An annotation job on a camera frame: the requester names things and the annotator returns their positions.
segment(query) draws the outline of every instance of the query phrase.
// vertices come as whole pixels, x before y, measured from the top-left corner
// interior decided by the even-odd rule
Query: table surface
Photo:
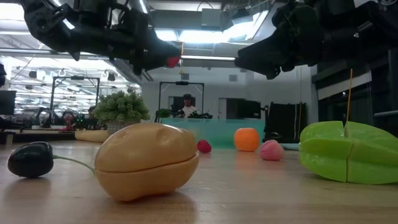
[[[53,142],[54,154],[93,164],[99,144]],[[40,179],[7,169],[0,150],[0,223],[398,223],[398,185],[359,185],[318,177],[289,151],[281,162],[214,149],[200,155],[191,180],[175,193],[131,203],[109,198],[90,171],[55,161]]]

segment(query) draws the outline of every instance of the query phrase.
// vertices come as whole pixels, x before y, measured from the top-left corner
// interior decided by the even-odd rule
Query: red ball
[[[206,140],[200,140],[197,144],[197,149],[201,153],[211,152],[211,145]]]

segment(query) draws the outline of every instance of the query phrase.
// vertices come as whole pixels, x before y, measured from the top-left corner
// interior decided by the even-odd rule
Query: plastic potato
[[[398,182],[398,139],[366,124],[341,121],[311,124],[300,136],[300,162],[340,182]]]
[[[112,198],[131,201],[181,187],[198,161],[192,133],[158,123],[133,124],[104,142],[95,172]]]

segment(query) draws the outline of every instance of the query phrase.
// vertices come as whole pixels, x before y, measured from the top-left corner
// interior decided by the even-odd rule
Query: white wall
[[[154,119],[158,109],[159,82],[175,82],[180,80],[179,69],[156,70],[151,73],[154,82],[142,84],[142,96]],[[219,98],[245,98],[260,101],[261,106],[274,103],[298,103],[300,99],[307,103],[308,122],[318,121],[317,92],[311,83],[311,69],[307,66],[297,67],[291,72],[281,73],[274,80],[267,80],[266,76],[246,72],[239,69],[212,68],[186,68],[184,72],[190,74],[189,82],[205,83],[204,112],[209,112],[218,117]],[[238,82],[229,82],[228,75],[238,75]],[[201,108],[200,92],[193,86],[170,85],[162,92],[161,108],[168,108],[170,96],[182,96],[186,93],[197,99],[197,108]]]

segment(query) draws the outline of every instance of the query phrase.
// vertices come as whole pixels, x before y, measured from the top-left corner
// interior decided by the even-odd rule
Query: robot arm
[[[367,62],[398,44],[396,0],[291,1],[274,14],[275,32],[238,52],[235,65],[273,79],[297,65],[355,59]]]
[[[180,51],[157,38],[149,27],[149,16],[113,0],[75,0],[55,6],[50,0],[20,0],[30,33],[57,52],[68,52],[79,60],[80,52],[121,58],[133,72],[163,67]],[[113,9],[122,11],[119,23],[111,24]]]

